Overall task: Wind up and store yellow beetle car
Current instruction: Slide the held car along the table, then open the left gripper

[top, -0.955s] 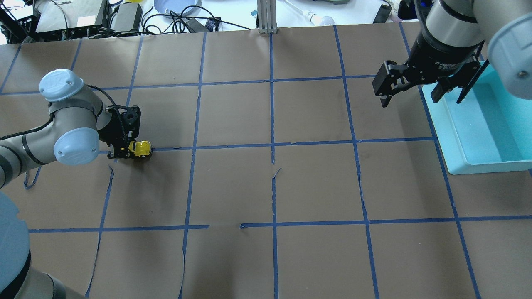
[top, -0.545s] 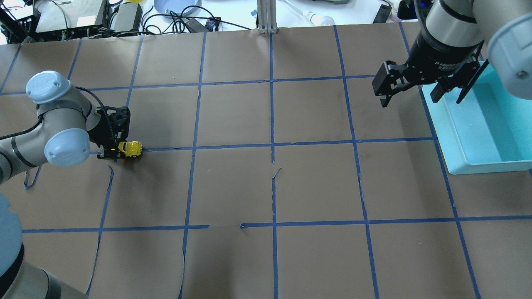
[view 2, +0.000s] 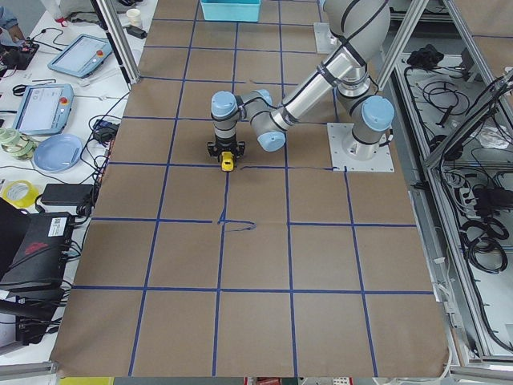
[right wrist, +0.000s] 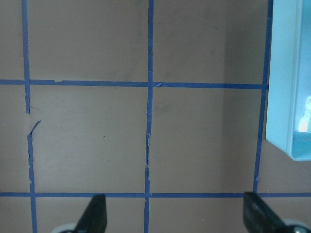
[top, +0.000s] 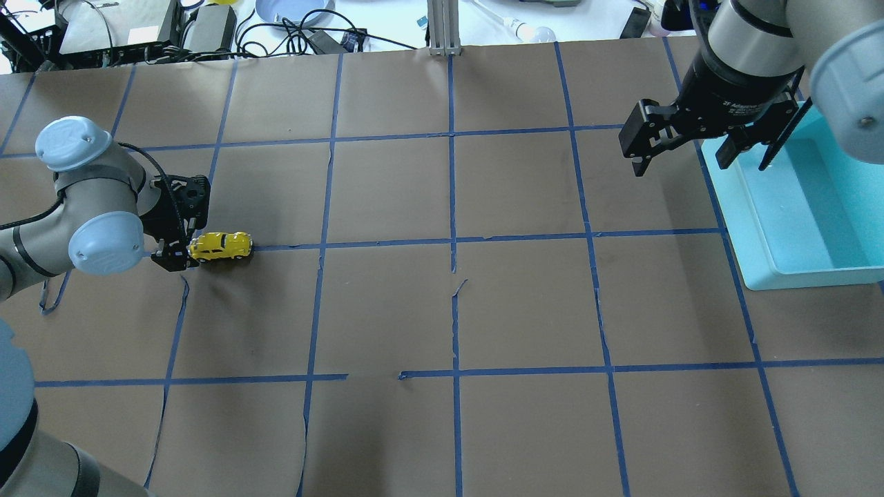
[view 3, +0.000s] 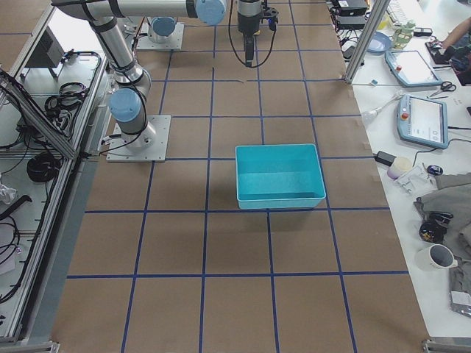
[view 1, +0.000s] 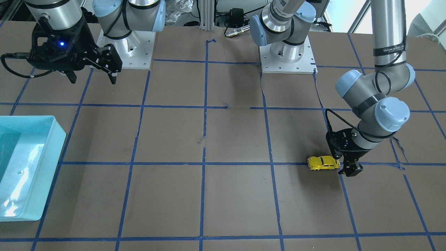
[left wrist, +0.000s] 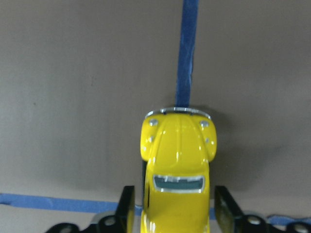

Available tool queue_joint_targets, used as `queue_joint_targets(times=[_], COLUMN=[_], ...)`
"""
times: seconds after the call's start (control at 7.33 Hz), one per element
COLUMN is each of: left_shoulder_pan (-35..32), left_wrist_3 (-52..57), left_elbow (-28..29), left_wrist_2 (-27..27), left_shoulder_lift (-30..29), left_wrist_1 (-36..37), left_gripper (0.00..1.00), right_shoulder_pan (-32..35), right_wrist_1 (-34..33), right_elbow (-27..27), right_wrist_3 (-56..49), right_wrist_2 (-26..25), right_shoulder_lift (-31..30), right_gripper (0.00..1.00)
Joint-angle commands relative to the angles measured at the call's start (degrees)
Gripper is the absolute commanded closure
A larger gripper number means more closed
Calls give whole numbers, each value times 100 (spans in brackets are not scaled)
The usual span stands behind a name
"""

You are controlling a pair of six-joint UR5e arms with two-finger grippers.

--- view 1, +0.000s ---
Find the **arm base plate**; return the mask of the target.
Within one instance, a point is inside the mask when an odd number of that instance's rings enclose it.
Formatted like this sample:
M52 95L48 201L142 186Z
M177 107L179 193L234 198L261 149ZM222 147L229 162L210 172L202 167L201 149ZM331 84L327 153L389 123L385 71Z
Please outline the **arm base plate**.
M283 41L259 47L263 73L317 74L314 54L306 37L303 44L292 46Z
M113 44L123 62L123 69L149 70L156 35L156 32L151 31L133 31L127 38L113 40L105 37L101 30L97 45L104 47L106 44Z

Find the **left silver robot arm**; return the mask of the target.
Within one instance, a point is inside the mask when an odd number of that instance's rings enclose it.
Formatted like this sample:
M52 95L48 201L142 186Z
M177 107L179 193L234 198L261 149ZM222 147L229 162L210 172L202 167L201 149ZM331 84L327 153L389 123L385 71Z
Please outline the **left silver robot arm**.
M409 119L405 102L390 94L409 87L415 71L406 63L406 7L403 0L372 0L373 57L375 73L349 70L336 81L336 91L360 119L357 126L333 131L326 141L334 159L343 158L339 174L352 177L363 167L364 156L384 139L392 137ZM316 9L304 0L274 0L260 15L250 18L250 33L258 46L269 45L275 58L292 63L301 56L286 57L288 49L303 49Z

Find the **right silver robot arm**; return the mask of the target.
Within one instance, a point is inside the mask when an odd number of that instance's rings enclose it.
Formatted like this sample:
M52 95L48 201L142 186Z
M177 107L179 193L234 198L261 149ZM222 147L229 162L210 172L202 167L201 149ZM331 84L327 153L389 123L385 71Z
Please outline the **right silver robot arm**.
M104 71L115 84L122 59L138 47L133 33L160 32L165 22L163 0L94 0L94 14L110 40L100 47L88 27L87 12L76 0L27 0L25 4L37 21L27 62L40 70L63 73L73 84L75 71L85 66Z

